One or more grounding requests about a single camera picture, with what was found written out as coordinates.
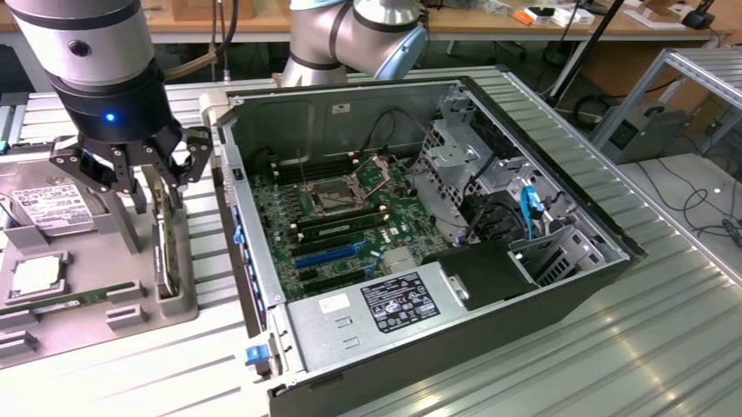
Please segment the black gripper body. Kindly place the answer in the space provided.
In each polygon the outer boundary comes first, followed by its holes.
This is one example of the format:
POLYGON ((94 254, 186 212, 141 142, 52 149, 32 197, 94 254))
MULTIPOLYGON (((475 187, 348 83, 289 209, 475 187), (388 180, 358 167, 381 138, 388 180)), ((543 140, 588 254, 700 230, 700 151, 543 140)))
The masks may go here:
POLYGON ((132 79, 102 86, 82 86, 49 77, 78 135, 101 143, 144 141, 156 136, 181 136, 172 115, 162 70, 154 60, 132 79))

